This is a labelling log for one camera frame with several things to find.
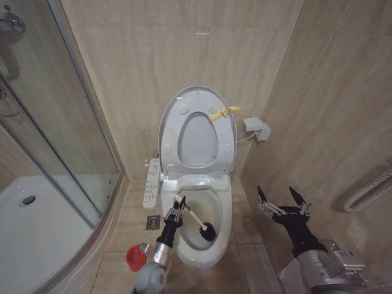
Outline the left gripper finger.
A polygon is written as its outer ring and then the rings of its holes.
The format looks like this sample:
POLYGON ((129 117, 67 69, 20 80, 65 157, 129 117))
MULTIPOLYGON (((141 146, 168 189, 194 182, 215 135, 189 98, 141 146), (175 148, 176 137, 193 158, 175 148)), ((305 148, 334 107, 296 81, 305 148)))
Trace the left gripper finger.
POLYGON ((175 209, 176 209, 176 220, 180 221, 183 218, 183 211, 186 207, 186 201, 184 197, 182 196, 177 196, 176 198, 176 203, 175 203, 175 209))
POLYGON ((174 222, 179 222, 182 219, 182 210, 179 202, 175 201, 173 207, 168 210, 164 220, 171 220, 174 222))

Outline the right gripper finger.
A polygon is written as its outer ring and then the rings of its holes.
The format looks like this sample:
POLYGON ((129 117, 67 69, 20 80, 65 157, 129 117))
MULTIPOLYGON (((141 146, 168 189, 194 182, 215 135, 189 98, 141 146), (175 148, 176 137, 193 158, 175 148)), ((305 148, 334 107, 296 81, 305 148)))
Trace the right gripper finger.
POLYGON ((296 202, 296 204, 299 206, 300 209, 300 214, 305 215, 305 216, 310 216, 311 214, 311 203, 308 203, 304 200, 304 198, 299 194, 294 188, 291 186, 289 187, 290 193, 296 202))
POLYGON ((257 186, 257 200, 258 208, 261 209, 266 215, 274 216, 276 214, 280 216, 282 214, 280 208, 267 201, 265 194, 263 193, 260 186, 257 186))

